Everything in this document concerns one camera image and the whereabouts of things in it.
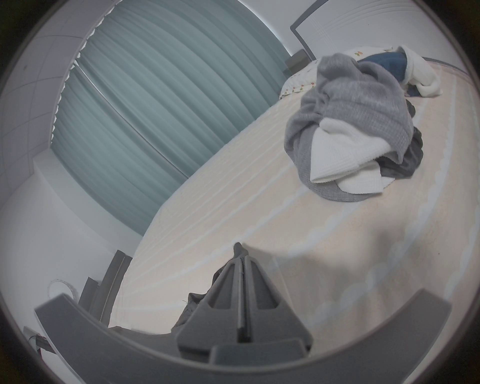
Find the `teal curtain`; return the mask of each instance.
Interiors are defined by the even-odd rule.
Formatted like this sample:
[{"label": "teal curtain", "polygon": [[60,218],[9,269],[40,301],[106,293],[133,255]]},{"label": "teal curtain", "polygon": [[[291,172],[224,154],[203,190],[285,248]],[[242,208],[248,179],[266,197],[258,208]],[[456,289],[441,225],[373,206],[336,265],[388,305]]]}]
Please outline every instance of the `teal curtain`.
[{"label": "teal curtain", "polygon": [[278,101],[288,57],[237,0],[123,0],[71,70],[51,147],[144,234],[189,176]]}]

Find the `white pillow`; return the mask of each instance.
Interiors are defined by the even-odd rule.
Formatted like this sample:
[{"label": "white pillow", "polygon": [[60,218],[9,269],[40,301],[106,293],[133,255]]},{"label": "white pillow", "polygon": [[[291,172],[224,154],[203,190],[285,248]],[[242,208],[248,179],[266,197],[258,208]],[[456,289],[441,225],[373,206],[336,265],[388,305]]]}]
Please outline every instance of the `white pillow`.
[{"label": "white pillow", "polygon": [[376,55],[377,53],[384,53],[384,52],[391,52],[393,51],[393,47],[356,47],[352,49],[348,49],[342,53],[353,57],[356,61],[362,60],[366,57],[371,55]]},{"label": "white pillow", "polygon": [[312,61],[305,68],[298,71],[296,74],[289,77],[285,84],[283,84],[280,98],[284,98],[292,93],[308,91],[315,87],[317,82],[317,66],[320,59]]}]

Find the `bed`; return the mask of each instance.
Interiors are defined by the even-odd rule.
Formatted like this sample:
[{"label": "bed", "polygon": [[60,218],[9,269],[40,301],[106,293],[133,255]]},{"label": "bed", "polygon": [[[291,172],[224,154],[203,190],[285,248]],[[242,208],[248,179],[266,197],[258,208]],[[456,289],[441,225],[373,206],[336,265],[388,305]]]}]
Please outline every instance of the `bed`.
[{"label": "bed", "polygon": [[125,274],[109,326],[168,333],[188,293],[205,293],[240,241],[312,332],[312,354],[367,333],[426,288],[453,304],[433,357],[479,286],[480,101],[462,71],[431,66],[443,94],[409,98],[424,141],[411,179],[359,203],[310,192],[283,149],[286,121],[303,92],[291,94],[160,208]]}]

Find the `striped bed sheet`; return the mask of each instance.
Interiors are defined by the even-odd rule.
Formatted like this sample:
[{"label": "striped bed sheet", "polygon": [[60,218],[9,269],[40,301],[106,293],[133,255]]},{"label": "striped bed sheet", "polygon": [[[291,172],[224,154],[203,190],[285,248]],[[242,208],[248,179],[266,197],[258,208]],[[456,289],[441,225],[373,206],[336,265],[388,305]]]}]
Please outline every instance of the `striped bed sheet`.
[{"label": "striped bed sheet", "polygon": [[205,293],[240,241],[312,332],[312,354],[369,332],[420,288],[451,301],[425,366],[458,327],[480,277],[480,101],[463,72],[431,65],[444,93],[410,98],[424,141],[411,179],[359,203],[309,191],[283,150],[303,93],[289,95],[160,208],[125,274],[110,326],[168,333],[188,293]]}]

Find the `gray headboard trim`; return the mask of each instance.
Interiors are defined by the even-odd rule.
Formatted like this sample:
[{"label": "gray headboard trim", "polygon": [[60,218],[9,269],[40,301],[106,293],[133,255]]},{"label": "gray headboard trim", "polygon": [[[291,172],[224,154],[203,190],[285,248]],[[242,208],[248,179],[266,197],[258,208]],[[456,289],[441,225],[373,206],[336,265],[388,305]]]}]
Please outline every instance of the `gray headboard trim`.
[{"label": "gray headboard trim", "polygon": [[293,32],[293,34],[297,37],[299,42],[303,45],[305,48],[305,52],[307,52],[307,55],[310,57],[310,59],[315,60],[316,57],[313,54],[312,50],[308,47],[307,43],[305,43],[305,40],[300,36],[300,34],[297,32],[297,27],[302,24],[312,13],[314,13],[317,9],[319,9],[322,5],[324,5],[328,0],[317,0],[315,3],[313,3],[308,9],[301,14],[301,16],[292,24],[290,27],[290,30]]}]

